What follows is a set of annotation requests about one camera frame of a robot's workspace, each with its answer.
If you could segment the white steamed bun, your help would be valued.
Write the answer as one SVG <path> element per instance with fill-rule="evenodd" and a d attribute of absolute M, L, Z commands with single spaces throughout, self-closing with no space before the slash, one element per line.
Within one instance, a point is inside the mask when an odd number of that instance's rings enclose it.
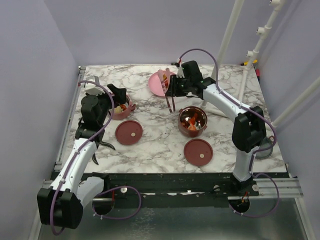
<path fill-rule="evenodd" d="M 115 109 L 114 109 L 114 113 L 115 114 L 119 114 L 119 113 L 121 113 L 123 110 L 122 110 L 122 108 L 120 107 L 120 106 L 117 106 Z"/>

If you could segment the pink food tongs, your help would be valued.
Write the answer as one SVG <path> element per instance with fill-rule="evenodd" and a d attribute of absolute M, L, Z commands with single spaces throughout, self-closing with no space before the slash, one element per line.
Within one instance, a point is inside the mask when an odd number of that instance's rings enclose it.
<path fill-rule="evenodd" d="M 169 112 L 174 113 L 176 111 L 174 98 L 171 96 L 171 103 L 170 103 L 169 97 L 166 96 L 166 92 L 168 91 L 169 85 L 170 85 L 170 77 L 171 77 L 170 69 L 169 68 L 166 68 L 165 70 L 160 69 L 157 71 L 157 75 L 160 80 L 160 84 L 162 87 L 162 91 L 163 91 Z"/>

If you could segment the dark red steel lunch pot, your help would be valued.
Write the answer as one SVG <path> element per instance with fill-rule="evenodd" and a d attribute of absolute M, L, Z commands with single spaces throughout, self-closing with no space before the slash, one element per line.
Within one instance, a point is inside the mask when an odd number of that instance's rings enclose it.
<path fill-rule="evenodd" d="M 189 121 L 195 123 L 197 130 L 188 130 Z M 200 136 L 207 128 L 207 114 L 199 107 L 187 106 L 180 109 L 178 115 L 178 129 L 186 137 L 195 138 Z"/>

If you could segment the pink food plate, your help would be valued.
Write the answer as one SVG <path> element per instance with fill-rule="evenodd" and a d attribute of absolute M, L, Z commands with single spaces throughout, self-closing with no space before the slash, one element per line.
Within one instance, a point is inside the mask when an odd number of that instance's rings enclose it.
<path fill-rule="evenodd" d="M 149 78 L 148 87 L 154 95 L 158 97 L 165 97 L 157 72 L 153 73 Z"/>

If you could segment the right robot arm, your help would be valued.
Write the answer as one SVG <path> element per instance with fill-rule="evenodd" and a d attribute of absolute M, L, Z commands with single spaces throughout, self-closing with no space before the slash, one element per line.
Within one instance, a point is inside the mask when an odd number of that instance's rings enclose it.
<path fill-rule="evenodd" d="M 219 87 L 218 82 L 211 77 L 194 80 L 175 74 L 170 76 L 166 96 L 185 97 L 189 93 L 213 104 L 232 121 L 231 139 L 237 149 L 232 174 L 236 179 L 230 182 L 229 189 L 236 196 L 242 195 L 248 189 L 246 181 L 252 177 L 253 161 L 262 140 L 266 137 L 263 110 L 237 100 Z"/>

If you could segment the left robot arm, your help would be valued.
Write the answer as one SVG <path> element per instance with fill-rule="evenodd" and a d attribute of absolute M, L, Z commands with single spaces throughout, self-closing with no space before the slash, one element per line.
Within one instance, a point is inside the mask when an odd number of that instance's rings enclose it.
<path fill-rule="evenodd" d="M 37 194 L 40 222 L 50 225 L 54 235 L 59 235 L 56 227 L 76 229 L 84 208 L 92 199 L 110 193 L 110 184 L 100 177 L 91 176 L 84 183 L 81 180 L 113 118 L 116 105 L 126 101 L 126 88 L 117 88 L 113 84 L 103 87 L 96 83 L 93 88 L 85 90 L 72 151 L 50 186 L 41 188 Z"/>

